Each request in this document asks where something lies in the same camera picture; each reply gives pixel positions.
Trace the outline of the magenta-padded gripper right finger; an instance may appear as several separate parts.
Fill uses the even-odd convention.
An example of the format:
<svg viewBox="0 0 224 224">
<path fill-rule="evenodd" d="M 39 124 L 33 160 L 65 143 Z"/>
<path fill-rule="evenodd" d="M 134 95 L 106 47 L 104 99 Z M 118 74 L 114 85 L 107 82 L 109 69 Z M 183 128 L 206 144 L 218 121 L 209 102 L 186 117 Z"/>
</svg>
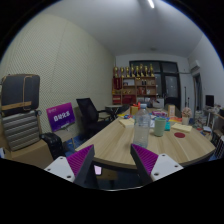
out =
<svg viewBox="0 0 224 224">
<path fill-rule="evenodd" d="M 146 148 L 132 144 L 130 153 L 144 185 L 164 178 L 182 169 L 182 166 L 167 154 L 156 154 Z"/>
</svg>

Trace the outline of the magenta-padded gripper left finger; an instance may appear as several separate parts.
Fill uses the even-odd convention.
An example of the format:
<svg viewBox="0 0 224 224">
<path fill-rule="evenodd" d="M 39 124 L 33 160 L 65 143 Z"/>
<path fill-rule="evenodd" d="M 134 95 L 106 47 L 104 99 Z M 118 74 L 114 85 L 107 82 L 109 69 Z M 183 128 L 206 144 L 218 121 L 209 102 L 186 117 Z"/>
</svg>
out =
<svg viewBox="0 0 224 224">
<path fill-rule="evenodd" d="M 69 157 L 59 156 L 45 168 L 58 177 L 82 187 L 98 188 L 93 158 L 94 145 L 89 145 Z"/>
</svg>

